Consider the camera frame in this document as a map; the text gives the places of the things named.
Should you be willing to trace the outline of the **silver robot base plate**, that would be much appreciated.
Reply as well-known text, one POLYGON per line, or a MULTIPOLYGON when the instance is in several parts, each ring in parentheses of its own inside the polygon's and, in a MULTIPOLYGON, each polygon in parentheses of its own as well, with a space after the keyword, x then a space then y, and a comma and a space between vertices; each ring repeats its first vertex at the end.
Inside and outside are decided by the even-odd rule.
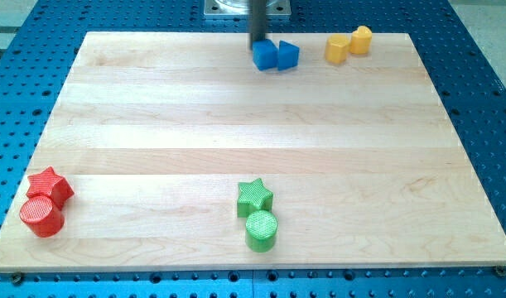
MULTIPOLYGON (((204 0, 205 19, 246 19, 248 0, 204 0)), ((267 0, 268 17, 289 18, 292 14, 290 0, 267 0)))

